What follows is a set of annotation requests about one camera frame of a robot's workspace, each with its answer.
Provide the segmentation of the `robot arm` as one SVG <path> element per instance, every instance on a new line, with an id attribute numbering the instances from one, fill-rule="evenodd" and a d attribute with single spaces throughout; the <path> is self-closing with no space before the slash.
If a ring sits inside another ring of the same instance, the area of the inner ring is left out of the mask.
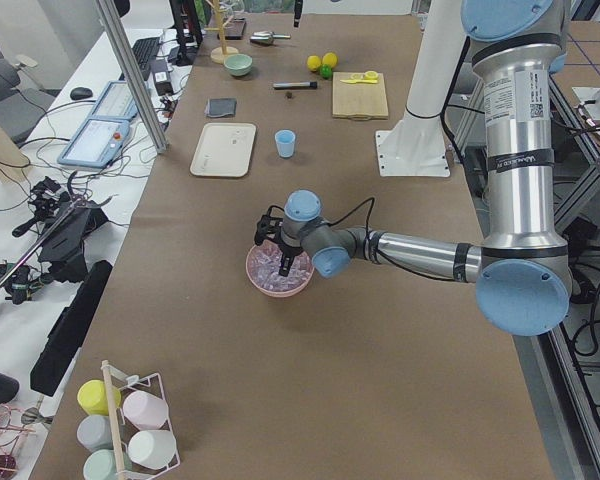
<path id="1" fill-rule="evenodd" d="M 442 281 L 472 283 L 483 315 L 518 336 L 550 331 L 571 294 L 566 241 L 555 231 L 549 79 L 566 55 L 565 1 L 435 1 L 403 119 L 378 139 L 385 176 L 444 171 L 442 120 L 454 77 L 469 59 L 483 83 L 490 232 L 479 246 L 368 226 L 337 229 L 311 191 L 293 192 L 281 218 L 264 216 L 256 241 L 307 254 L 324 277 L 354 258 Z"/>

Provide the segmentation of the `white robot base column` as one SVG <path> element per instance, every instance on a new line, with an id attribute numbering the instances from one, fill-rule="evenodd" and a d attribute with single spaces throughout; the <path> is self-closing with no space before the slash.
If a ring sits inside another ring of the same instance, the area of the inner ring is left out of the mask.
<path id="1" fill-rule="evenodd" d="M 443 109 L 462 63 L 466 33 L 461 2 L 437 0 L 430 6 L 402 119 L 376 133 L 383 177 L 448 177 Z"/>

